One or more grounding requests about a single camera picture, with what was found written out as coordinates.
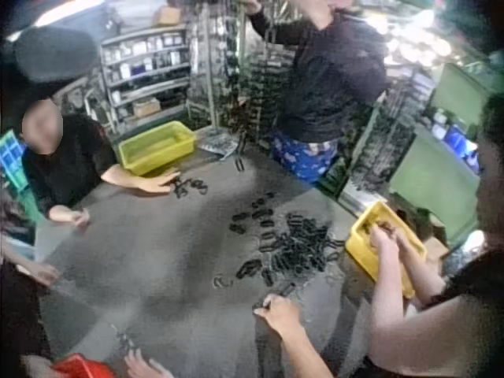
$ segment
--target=metal pole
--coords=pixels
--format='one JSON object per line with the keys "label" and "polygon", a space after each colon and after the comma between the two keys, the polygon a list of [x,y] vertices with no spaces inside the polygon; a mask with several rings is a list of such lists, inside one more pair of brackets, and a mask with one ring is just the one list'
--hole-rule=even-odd
{"label": "metal pole", "polygon": [[212,50],[210,46],[210,11],[208,2],[203,3],[203,35],[206,45],[206,91],[208,95],[208,103],[210,108],[210,120],[212,126],[217,127],[217,115],[215,113],[215,102],[213,100],[213,77],[212,77]]}
{"label": "metal pole", "polygon": [[245,63],[245,38],[246,38],[246,17],[245,9],[243,6],[239,8],[239,51],[238,51],[238,62],[240,70],[243,70],[243,64]]}

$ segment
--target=hand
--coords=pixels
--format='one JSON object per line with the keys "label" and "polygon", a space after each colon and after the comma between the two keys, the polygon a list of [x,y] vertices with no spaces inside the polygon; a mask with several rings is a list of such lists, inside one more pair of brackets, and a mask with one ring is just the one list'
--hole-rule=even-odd
{"label": "hand", "polygon": [[140,349],[137,349],[136,352],[130,350],[124,361],[128,366],[128,375],[131,378],[174,378],[171,372],[156,361],[150,359],[147,364]]}
{"label": "hand", "polygon": [[410,240],[406,236],[406,233],[404,232],[403,229],[399,228],[394,231],[395,239],[397,240],[397,245],[399,247],[399,253],[401,257],[404,256],[404,254],[408,253],[410,250],[413,249],[411,246]]}
{"label": "hand", "polygon": [[59,271],[48,264],[41,264],[35,261],[30,261],[30,264],[25,266],[33,280],[44,286],[52,285],[61,275]]}
{"label": "hand", "polygon": [[28,355],[22,356],[21,360],[31,378],[69,378],[67,374],[53,370],[47,358]]}
{"label": "hand", "polygon": [[254,313],[265,319],[282,339],[302,329],[299,321],[299,308],[290,299],[270,294],[266,297],[263,307],[267,305],[269,305],[269,309],[255,309]]}
{"label": "hand", "polygon": [[151,179],[141,179],[139,184],[139,189],[146,191],[147,193],[169,193],[170,186],[167,183],[173,181],[180,175],[180,172],[169,169],[165,171],[158,177],[153,177]]}
{"label": "hand", "polygon": [[371,227],[369,242],[378,250],[378,254],[381,254],[384,250],[394,251],[397,253],[399,251],[394,234],[390,234],[388,231],[376,224]]}
{"label": "hand", "polygon": [[262,5],[258,0],[238,0],[238,2],[245,7],[245,13],[249,16],[261,12]]}
{"label": "hand", "polygon": [[82,209],[81,211],[72,211],[72,224],[77,228],[85,228],[89,224],[89,211]]}

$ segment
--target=cardboard box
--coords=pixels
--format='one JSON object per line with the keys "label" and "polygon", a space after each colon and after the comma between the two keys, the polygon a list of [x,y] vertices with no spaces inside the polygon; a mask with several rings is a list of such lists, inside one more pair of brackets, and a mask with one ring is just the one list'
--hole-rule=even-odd
{"label": "cardboard box", "polygon": [[175,26],[180,24],[182,12],[179,8],[162,6],[154,14],[154,25]]}
{"label": "cardboard box", "polygon": [[147,101],[135,102],[133,104],[133,113],[137,118],[143,118],[161,110],[161,105],[156,98]]}

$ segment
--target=black jacket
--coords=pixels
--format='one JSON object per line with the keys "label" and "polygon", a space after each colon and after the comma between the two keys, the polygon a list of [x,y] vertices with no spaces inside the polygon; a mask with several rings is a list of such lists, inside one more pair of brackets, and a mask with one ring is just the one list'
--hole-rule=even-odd
{"label": "black jacket", "polygon": [[387,88],[384,39],[363,21],[339,13],[321,31],[307,20],[271,24],[263,12],[250,21],[268,42],[298,46],[278,118],[278,129],[292,139],[339,138]]}

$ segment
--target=yellow basket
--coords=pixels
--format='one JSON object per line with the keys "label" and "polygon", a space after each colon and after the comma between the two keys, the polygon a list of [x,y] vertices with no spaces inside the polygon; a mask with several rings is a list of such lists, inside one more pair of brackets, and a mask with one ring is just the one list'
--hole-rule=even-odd
{"label": "yellow basket", "polygon": [[[350,238],[346,241],[346,250],[355,261],[376,281],[378,278],[378,256],[369,242],[369,235],[365,231],[366,224],[377,221],[387,221],[393,227],[404,229],[413,248],[423,260],[427,257],[427,250],[411,229],[383,202],[376,202],[370,206],[354,223],[350,230]],[[415,295],[404,267],[401,265],[402,294],[410,299]]]}
{"label": "yellow basket", "polygon": [[195,134],[175,120],[119,143],[123,167],[137,176],[190,154]]}

